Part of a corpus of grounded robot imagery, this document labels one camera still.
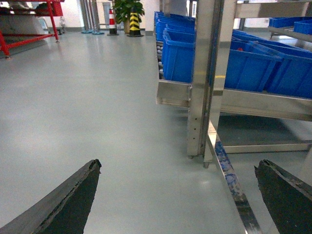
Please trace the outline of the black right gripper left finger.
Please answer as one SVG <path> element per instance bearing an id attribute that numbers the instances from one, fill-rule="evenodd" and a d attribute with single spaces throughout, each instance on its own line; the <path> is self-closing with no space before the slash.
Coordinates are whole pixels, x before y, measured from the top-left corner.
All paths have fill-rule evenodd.
<path id="1" fill-rule="evenodd" d="M 2 234 L 82 234 L 97 190 L 101 163 L 93 159 L 28 210 Z"/>

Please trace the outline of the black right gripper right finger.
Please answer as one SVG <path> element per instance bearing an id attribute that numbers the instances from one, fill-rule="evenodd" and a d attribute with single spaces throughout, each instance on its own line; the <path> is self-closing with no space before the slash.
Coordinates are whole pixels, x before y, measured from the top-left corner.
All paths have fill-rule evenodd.
<path id="1" fill-rule="evenodd" d="M 262 199 L 281 234 L 312 232 L 312 187 L 264 159 L 254 168 Z"/>

